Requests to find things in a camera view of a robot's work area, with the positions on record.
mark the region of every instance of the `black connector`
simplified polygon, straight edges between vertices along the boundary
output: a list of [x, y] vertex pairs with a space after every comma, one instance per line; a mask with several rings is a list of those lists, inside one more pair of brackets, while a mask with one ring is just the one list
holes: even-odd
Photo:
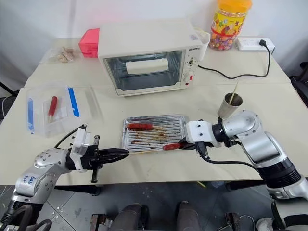
[[265, 47], [266, 46], [266, 41], [261, 39], [260, 42], [259, 42], [259, 45]]
[[198, 153], [201, 155], [205, 155], [205, 145], [203, 142], [196, 142], [194, 143], [196, 150], [198, 151]]

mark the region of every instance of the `white wall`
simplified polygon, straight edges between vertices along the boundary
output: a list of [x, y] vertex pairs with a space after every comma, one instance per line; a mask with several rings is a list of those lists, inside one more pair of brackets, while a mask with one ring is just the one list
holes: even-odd
[[[183, 16], [209, 31], [215, 7], [215, 0], [0, 0], [0, 53], [19, 73], [1, 72], [0, 79], [20, 87], [53, 38], [80, 37], [106, 21]], [[307, 9], [307, 0], [254, 0], [241, 35], [272, 39], [283, 70], [298, 74], [308, 60]]]

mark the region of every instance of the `white table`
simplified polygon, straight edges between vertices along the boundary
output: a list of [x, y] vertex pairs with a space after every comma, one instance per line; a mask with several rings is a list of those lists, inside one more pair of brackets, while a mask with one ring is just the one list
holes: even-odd
[[[57, 39], [54, 47], [68, 46], [79, 50], [78, 38]], [[222, 73], [233, 77], [240, 74], [266, 73], [268, 66], [267, 52], [242, 52], [236, 48], [230, 51], [215, 51], [208, 48], [201, 66], [217, 69]], [[226, 79], [218, 73], [197, 68], [194, 85], [217, 84], [267, 84], [290, 83], [287, 75], [281, 70], [277, 62], [272, 58], [269, 75], [264, 78], [240, 77], [234, 80]], [[106, 70], [101, 66], [97, 58], [83, 58], [80, 56], [72, 63], [40, 64], [25, 87], [35, 87], [49, 81], [61, 80], [71, 87], [109, 87], [112, 82]]]
[[[233, 85], [203, 85], [185, 90], [156, 94], [116, 97], [111, 87], [76, 87], [80, 108], [89, 109], [84, 121], [87, 130], [100, 135], [100, 148], [120, 147], [123, 120], [130, 116], [183, 114], [190, 120], [216, 123], [216, 112], [226, 92]], [[65, 134], [42, 138], [26, 130], [26, 91], [21, 89], [14, 105], [0, 126], [0, 184], [15, 184], [19, 175], [33, 164], [41, 151], [53, 147]], [[244, 103], [241, 109], [260, 116], [265, 130], [271, 132], [285, 148], [299, 172], [308, 176], [308, 110], [288, 83], [242, 84], [238, 93]], [[61, 147], [68, 148], [70, 140]], [[239, 146], [210, 148], [213, 160], [248, 162]], [[91, 171], [72, 172], [60, 177], [58, 185], [90, 184]], [[195, 151], [175, 150], [132, 154], [124, 160], [106, 164], [99, 171], [98, 183], [129, 183], [197, 180], [255, 180], [260, 176], [242, 165], [213, 165], [203, 161]]]

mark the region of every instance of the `chair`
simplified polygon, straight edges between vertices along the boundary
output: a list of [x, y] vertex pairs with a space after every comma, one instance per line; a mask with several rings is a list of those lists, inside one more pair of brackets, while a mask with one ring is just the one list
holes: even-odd
[[300, 64], [303, 72], [299, 76], [291, 76], [290, 80], [298, 95], [302, 98], [308, 108], [308, 62]]
[[7, 92], [11, 94], [11, 96], [0, 98], [0, 123], [1, 123], [1, 120], [5, 118], [9, 109], [11, 108], [14, 101], [16, 100], [19, 90], [12, 91], [7, 86], [5, 86], [2, 82], [0, 82], [0, 87], [2, 87], [3, 89], [5, 89]]

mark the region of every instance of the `wires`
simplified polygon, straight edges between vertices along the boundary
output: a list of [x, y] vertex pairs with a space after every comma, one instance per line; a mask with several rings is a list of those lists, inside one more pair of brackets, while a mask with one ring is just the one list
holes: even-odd
[[[85, 129], [87, 126], [86, 125], [81, 125], [80, 127], [78, 128], [81, 128], [81, 129]], [[64, 136], [56, 145], [54, 148], [58, 148], [58, 146], [67, 138], [69, 137], [70, 135], [72, 135], [74, 132], [76, 132], [78, 130], [78, 128], [72, 130], [70, 133], [68, 133], [66, 136]]]
[[3, 118], [5, 118], [5, 113], [4, 113], [4, 107], [3, 107], [3, 103], [4, 103], [4, 101], [7, 99], [7, 98], [9, 98], [9, 96], [8, 97], [5, 97], [3, 100], [2, 100], [2, 114], [3, 114]]
[[46, 220], [41, 221], [41, 222], [40, 222], [33, 230], [31, 230], [31, 231], [38, 230], [40, 227], [42, 227], [42, 226], [45, 225], [45, 224], [46, 224], [46, 226], [45, 226], [45, 228], [44, 228], [42, 231], [48, 231], [48, 230], [50, 230], [51, 225], [52, 225], [52, 222], [51, 222], [51, 220], [46, 219]]
[[257, 169], [255, 167], [253, 167], [251, 164], [243, 162], [243, 161], [215, 161], [215, 160], [210, 160], [205, 155], [200, 155], [200, 156], [201, 156], [202, 159], [204, 159], [205, 161], [207, 161], [211, 164], [216, 164], [216, 165], [228, 165], [228, 164], [247, 165], [247, 166], [253, 168], [255, 171], [257, 171]]
[[255, 230], [255, 220], [254, 220], [251, 216], [249, 216], [249, 215], [241, 215], [241, 216], [240, 216], [240, 219], [241, 219], [241, 218], [249, 218], [249, 219], [251, 219], [252, 224], [253, 224], [253, 226], [254, 226], [254, 230]]
[[267, 68], [267, 71], [266, 71], [266, 74], [265, 74], [265, 75], [242, 74], [242, 75], [235, 76], [235, 77], [229, 77], [229, 76], [225, 75], [224, 73], [222, 73], [222, 72], [220, 72], [220, 71], [218, 71], [218, 70], [215, 70], [215, 69], [206, 68], [206, 67], [203, 67], [203, 66], [200, 66], [200, 65], [198, 65], [198, 67], [199, 67], [199, 68], [202, 68], [202, 69], [204, 69], [204, 70], [215, 71], [215, 72], [221, 74], [222, 76], [224, 76], [224, 77], [227, 78], [227, 79], [235, 79], [235, 78], [242, 77], [242, 76], [254, 76], [254, 77], [260, 77], [260, 78], [266, 77], [266, 76], [269, 74], [269, 71], [270, 71], [270, 67], [269, 67], [269, 66], [270, 66], [270, 51], [269, 51], [269, 49], [268, 49], [266, 43], [264, 43], [264, 42], [265, 42], [265, 41], [261, 39], [261, 41], [259, 42], [259, 44], [260, 44], [261, 46], [265, 47], [266, 50], [268, 51], [268, 54], [269, 54], [269, 64], [268, 64], [268, 68]]
[[23, 205], [16, 209], [14, 213], [3, 223], [3, 225], [0, 228], [0, 231], [4, 231], [5, 228], [10, 224], [17, 215], [24, 213], [23, 218], [19, 224], [18, 231], [25, 231], [27, 228], [27, 225], [30, 222], [31, 216], [32, 216], [33, 208], [31, 205]]

